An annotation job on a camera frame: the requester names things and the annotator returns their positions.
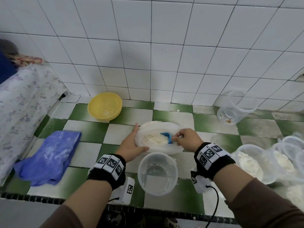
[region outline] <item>black tile trim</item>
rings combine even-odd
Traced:
[[[55,205],[61,205],[65,201],[65,199],[60,199],[60,198],[51,198],[51,197],[35,196],[35,195],[11,194],[11,193],[7,193],[7,192],[1,193],[0,198],[28,201],[28,202],[37,202],[37,203],[55,204]],[[204,222],[208,222],[211,219],[210,215],[204,215],[204,214],[191,214],[191,213],[183,213],[183,212],[176,212],[176,211],[140,208],[140,207],[115,205],[115,204],[108,204],[105,207],[105,211],[112,211],[112,212],[121,211],[121,212],[138,213],[138,214],[144,214],[144,215],[145,214],[146,215],[157,215],[157,216],[169,217],[169,218],[197,220],[197,221],[204,221]],[[211,222],[236,224],[236,225],[238,224],[237,221],[235,220],[235,218],[226,218],[226,217],[218,217],[218,216],[215,216]]]

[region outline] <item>blue scoop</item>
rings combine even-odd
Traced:
[[[171,135],[170,135],[169,133],[164,132],[164,133],[161,133],[161,134],[162,134],[162,135],[165,135],[166,137],[168,137],[168,138],[169,138],[169,140],[168,140],[168,144],[172,144]]]

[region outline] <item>water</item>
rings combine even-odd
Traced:
[[[234,125],[238,120],[238,115],[229,108],[223,108],[217,111],[217,117],[224,123]]]
[[[160,194],[169,186],[169,174],[162,165],[151,164],[142,175],[142,183],[149,192]]]

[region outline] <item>right hand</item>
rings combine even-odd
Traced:
[[[190,128],[181,129],[171,139],[172,141],[181,145],[184,149],[192,152],[196,152],[196,150],[204,142],[199,135]]]

